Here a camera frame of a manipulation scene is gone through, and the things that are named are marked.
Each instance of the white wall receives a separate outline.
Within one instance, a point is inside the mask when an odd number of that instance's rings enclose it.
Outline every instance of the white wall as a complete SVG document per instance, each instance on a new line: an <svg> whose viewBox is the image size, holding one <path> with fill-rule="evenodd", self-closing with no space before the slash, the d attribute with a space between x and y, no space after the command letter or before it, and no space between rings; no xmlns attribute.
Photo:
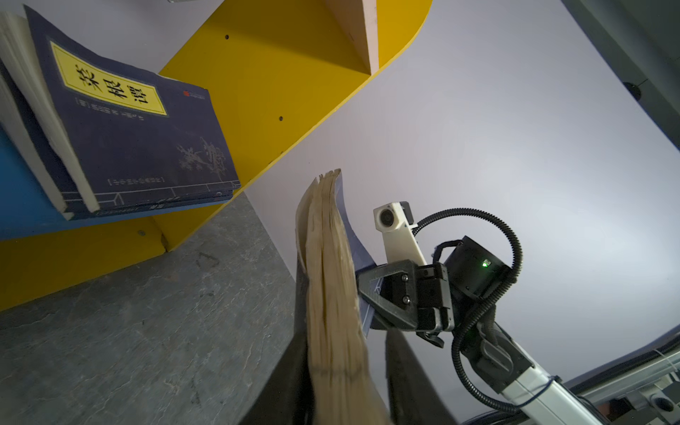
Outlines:
<svg viewBox="0 0 680 425"><path fill-rule="evenodd" d="M564 379L680 322L680 153L559 0L435 0L412 47L247 190L291 272L296 205L335 167L378 263L371 212L390 201L409 201L416 220L475 207L508 222L526 261L497 320ZM502 234L474 219L433 224L418 241L429 254L463 235L510 262ZM458 419L485 410L448 344L411 342ZM385 396L383 344L369 335Z"/></svg>
<svg viewBox="0 0 680 425"><path fill-rule="evenodd" d="M0 10L25 16L25 3L100 56L159 72L221 2L0 0Z"/></svg>

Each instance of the open book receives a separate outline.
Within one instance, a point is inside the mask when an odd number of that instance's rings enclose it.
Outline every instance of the open book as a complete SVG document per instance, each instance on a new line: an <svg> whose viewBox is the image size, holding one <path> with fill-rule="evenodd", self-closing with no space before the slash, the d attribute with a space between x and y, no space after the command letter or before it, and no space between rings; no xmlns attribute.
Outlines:
<svg viewBox="0 0 680 425"><path fill-rule="evenodd" d="M241 184L207 90L0 14L0 122L67 219L227 201Z"/></svg>
<svg viewBox="0 0 680 425"><path fill-rule="evenodd" d="M320 176L307 189L296 217L299 269L308 279L307 361L314 423L389 424L369 374L350 233L356 236L345 225L344 205L337 202L341 185L340 170Z"/></svg>

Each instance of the yellow title label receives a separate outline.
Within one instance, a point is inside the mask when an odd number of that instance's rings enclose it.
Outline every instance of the yellow title label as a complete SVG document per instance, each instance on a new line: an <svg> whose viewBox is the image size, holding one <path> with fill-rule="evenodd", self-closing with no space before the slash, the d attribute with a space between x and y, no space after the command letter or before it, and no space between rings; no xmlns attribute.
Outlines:
<svg viewBox="0 0 680 425"><path fill-rule="evenodd" d="M50 43L66 87L115 105L167 115L155 87L108 73Z"/></svg>

